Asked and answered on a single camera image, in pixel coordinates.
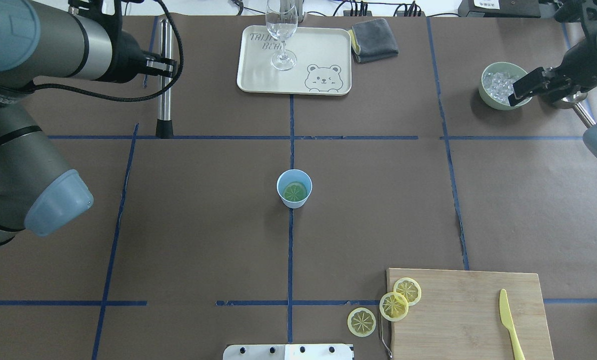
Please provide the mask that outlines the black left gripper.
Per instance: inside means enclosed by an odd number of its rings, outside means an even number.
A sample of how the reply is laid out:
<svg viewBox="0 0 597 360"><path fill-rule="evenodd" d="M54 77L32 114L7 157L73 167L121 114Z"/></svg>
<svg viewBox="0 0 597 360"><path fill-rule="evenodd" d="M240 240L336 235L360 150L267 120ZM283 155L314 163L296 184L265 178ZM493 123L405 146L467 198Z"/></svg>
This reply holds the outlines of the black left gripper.
<svg viewBox="0 0 597 360"><path fill-rule="evenodd" d="M73 78L125 84L137 75L172 79L178 70L174 59L140 48L123 30L122 0L114 0L113 14L104 13L102 0L70 0L69 12L83 36L83 57Z"/></svg>

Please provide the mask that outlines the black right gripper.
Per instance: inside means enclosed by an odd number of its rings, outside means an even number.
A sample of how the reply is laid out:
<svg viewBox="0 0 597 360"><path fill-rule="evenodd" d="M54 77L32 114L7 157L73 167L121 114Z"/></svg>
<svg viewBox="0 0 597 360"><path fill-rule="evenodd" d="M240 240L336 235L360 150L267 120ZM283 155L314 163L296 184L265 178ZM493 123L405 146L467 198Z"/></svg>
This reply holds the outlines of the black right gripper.
<svg viewBox="0 0 597 360"><path fill-rule="evenodd" d="M595 89L597 87L597 35L583 39L568 50L561 65L555 68L555 72L561 78L568 78L569 85L564 89L557 89L541 96L546 103L554 103L575 92L589 92L591 89ZM546 93L548 90L546 69L538 67L530 71L516 80L512 88L512 94L508 96L508 103L511 107Z"/></svg>

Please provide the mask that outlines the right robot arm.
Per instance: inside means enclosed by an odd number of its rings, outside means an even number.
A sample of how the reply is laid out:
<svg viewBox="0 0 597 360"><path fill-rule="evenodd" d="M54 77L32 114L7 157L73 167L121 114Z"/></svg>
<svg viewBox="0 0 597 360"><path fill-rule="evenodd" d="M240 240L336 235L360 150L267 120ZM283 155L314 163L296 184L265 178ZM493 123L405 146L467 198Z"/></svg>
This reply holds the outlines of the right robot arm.
<svg viewBox="0 0 597 360"><path fill-rule="evenodd" d="M586 94L597 87L597 0L563 0L554 13L559 23L580 22L584 38L569 48L557 67L538 67L513 84L509 105L541 96L548 103Z"/></svg>

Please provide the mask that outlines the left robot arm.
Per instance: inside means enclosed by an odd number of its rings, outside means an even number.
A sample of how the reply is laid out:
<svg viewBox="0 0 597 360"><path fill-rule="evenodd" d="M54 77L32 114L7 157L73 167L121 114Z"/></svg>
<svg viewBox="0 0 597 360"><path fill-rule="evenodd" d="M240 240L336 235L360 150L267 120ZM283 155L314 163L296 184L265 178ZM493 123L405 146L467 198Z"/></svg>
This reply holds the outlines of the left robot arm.
<svg viewBox="0 0 597 360"><path fill-rule="evenodd" d="M0 0L0 247L30 230L44 237L94 203L80 174L61 155L21 100L58 89L121 103L164 95L184 70L181 36L158 2L177 41L179 59L142 50L123 29L121 1L113 14L102 0L70 0L69 11L32 0ZM150 95L104 95L60 83L35 84L38 76L125 84L137 75L170 82Z"/></svg>

